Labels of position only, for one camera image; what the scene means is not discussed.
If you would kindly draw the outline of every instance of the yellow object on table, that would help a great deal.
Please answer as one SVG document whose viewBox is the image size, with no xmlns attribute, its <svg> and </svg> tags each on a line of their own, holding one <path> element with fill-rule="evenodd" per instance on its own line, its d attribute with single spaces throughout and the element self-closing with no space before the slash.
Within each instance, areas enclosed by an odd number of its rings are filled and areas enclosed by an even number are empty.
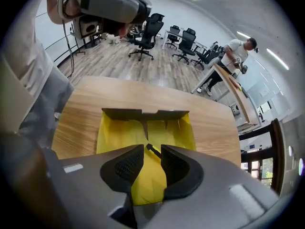
<svg viewBox="0 0 305 229">
<path fill-rule="evenodd" d="M 152 144 L 161 152 L 161 144 L 196 150 L 189 115 L 179 120 L 147 121 L 148 140 L 143 125 L 136 120 L 112 120 L 103 112 L 99 129 L 96 153 L 105 153 L 119 148 Z M 144 165 L 132 186 L 134 205 L 161 202 L 166 188 L 166 176 L 161 160 L 147 148 L 144 149 Z"/>
</svg>

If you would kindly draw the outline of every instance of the black pants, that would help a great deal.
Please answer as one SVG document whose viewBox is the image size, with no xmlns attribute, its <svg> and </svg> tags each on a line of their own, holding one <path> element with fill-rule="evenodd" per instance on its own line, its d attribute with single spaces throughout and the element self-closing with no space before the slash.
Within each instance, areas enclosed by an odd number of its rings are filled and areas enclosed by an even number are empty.
<svg viewBox="0 0 305 229">
<path fill-rule="evenodd" d="M 220 60 L 220 59 L 217 61 L 217 64 L 218 64 L 219 66 L 221 66 L 221 67 L 222 67 L 225 71 L 227 71 L 229 74 L 232 74 L 232 73 L 228 70 L 228 68 L 225 67 L 223 63 L 221 63 L 221 60 Z M 220 77 L 220 75 L 219 75 L 216 71 L 214 71 L 214 72 L 210 75 L 210 77 L 201 85 L 200 88 L 202 88 L 203 85 L 206 84 L 209 80 L 211 80 L 211 82 L 210 82 L 210 84 L 208 85 L 208 89 L 211 89 L 216 83 L 222 82 L 222 81 L 223 81 L 222 78 Z"/>
</svg>

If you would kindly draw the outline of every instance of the white table leg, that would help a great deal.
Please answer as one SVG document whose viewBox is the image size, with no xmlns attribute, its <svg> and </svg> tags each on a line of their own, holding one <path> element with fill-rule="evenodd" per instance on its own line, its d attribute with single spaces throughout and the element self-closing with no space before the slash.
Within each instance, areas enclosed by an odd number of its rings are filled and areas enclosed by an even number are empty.
<svg viewBox="0 0 305 229">
<path fill-rule="evenodd" d="M 193 94 L 215 71 L 215 67 L 213 66 L 208 73 L 202 78 L 202 80 L 192 89 L 191 93 Z"/>
<path fill-rule="evenodd" d="M 224 96 L 226 96 L 230 91 L 226 90 L 219 98 L 217 98 L 215 101 L 218 102 L 219 100 L 221 100 Z"/>
<path fill-rule="evenodd" d="M 164 34 L 164 37 L 163 37 L 162 50 L 164 50 L 164 48 L 165 48 L 165 44 L 166 44 L 166 41 L 167 41 L 167 35 L 168 35 L 168 33 L 167 33 L 167 31 L 166 31 L 165 34 Z"/>
</svg>

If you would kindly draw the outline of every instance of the open cardboard box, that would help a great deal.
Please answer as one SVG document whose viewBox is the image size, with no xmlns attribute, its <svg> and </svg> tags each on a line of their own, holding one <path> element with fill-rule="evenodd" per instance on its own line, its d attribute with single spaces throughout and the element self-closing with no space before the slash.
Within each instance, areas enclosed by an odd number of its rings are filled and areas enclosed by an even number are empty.
<svg viewBox="0 0 305 229">
<path fill-rule="evenodd" d="M 140 109 L 102 110 L 97 154 L 148 143 L 159 152 L 161 144 L 196 150 L 188 111 L 142 113 Z M 133 204 L 161 202 L 165 188 L 166 176 L 161 160 L 146 148 L 144 165 L 132 186 Z"/>
</svg>

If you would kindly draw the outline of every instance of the chair base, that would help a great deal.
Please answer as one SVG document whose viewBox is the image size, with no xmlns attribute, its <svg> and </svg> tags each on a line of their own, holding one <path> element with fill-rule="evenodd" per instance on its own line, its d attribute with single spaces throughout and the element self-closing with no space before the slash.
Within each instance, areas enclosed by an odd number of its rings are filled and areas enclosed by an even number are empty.
<svg viewBox="0 0 305 229">
<path fill-rule="evenodd" d="M 173 42 L 167 42 L 165 45 L 170 45 L 170 48 L 173 46 L 177 50 L 177 46 Z"/>
<path fill-rule="evenodd" d="M 136 54 L 136 53 L 140 53 L 140 54 L 141 54 L 140 57 L 139 57 L 139 61 L 141 61 L 141 59 L 142 59 L 142 54 L 146 54 L 146 55 L 150 56 L 150 57 L 152 58 L 152 60 L 153 60 L 153 56 L 152 56 L 151 54 L 149 54 L 149 51 L 144 50 L 143 48 L 140 49 L 140 50 L 139 50 L 139 49 L 136 49 L 134 52 L 131 52 L 131 53 L 128 55 L 128 57 L 131 57 L 132 54 Z"/>
<path fill-rule="evenodd" d="M 187 65 L 190 64 L 188 57 L 186 57 L 186 53 L 184 53 L 184 54 L 173 54 L 172 57 L 174 57 L 174 56 L 180 57 L 180 59 L 178 60 L 178 62 L 179 62 L 181 59 L 184 59 L 184 60 L 187 62 Z"/>
<path fill-rule="evenodd" d="M 203 61 L 202 61 L 202 60 L 194 60 L 194 59 L 192 59 L 191 62 L 192 62 L 192 61 L 196 62 L 195 66 L 198 65 L 198 64 L 200 64 L 201 67 L 202 67 L 202 70 L 204 70 L 204 65 L 203 65 Z"/>
</svg>

